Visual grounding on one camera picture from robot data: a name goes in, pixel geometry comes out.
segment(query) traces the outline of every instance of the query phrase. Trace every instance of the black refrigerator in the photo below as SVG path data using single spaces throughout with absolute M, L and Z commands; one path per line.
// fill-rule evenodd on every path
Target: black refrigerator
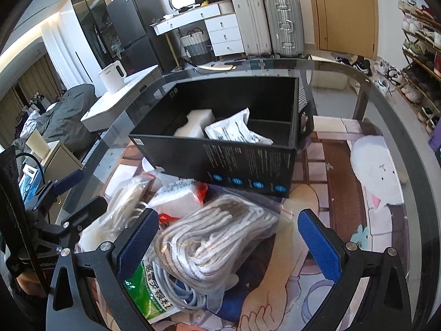
M 153 19 L 165 15 L 161 0 L 113 0 L 107 11 L 136 72 L 159 65 L 166 74 L 176 67 L 165 36 L 150 27 Z

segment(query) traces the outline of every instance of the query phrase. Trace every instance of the nightstand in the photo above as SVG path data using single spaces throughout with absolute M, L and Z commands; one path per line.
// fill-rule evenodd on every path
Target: nightstand
M 45 169 L 46 182 L 52 180 L 61 180 L 78 169 L 82 169 L 83 165 L 75 158 L 75 156 L 60 141 L 49 142 L 50 152 L 45 159 L 41 161 L 42 167 Z M 51 223 L 57 220 L 64 200 L 68 195 L 68 191 L 60 195 L 57 201 L 49 210 Z

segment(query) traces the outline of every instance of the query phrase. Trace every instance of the gray blanket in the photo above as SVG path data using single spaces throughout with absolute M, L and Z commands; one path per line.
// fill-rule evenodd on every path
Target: gray blanket
M 90 148 L 96 135 L 90 133 L 81 118 L 97 101 L 94 85 L 79 85 L 69 89 L 63 100 L 54 108 L 43 113 L 37 120 L 37 130 L 46 142 L 61 141 L 73 154 Z M 18 138 L 12 143 L 17 153 L 30 152 L 27 138 Z M 17 160 L 21 170 L 24 158 Z

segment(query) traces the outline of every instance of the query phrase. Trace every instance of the wooden door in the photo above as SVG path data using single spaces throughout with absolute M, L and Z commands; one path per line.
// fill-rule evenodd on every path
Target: wooden door
M 311 0 L 317 48 L 376 58 L 377 0 Z

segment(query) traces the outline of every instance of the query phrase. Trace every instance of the open box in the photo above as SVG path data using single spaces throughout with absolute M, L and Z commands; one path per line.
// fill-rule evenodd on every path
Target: open box
M 274 144 L 173 136 L 192 110 L 211 109 L 221 120 L 245 108 L 250 109 L 248 128 Z M 303 115 L 308 118 L 302 123 Z M 297 148 L 313 129 L 310 103 L 299 112 L 297 78 L 229 77 L 178 83 L 129 137 L 153 166 L 167 174 L 288 196 Z

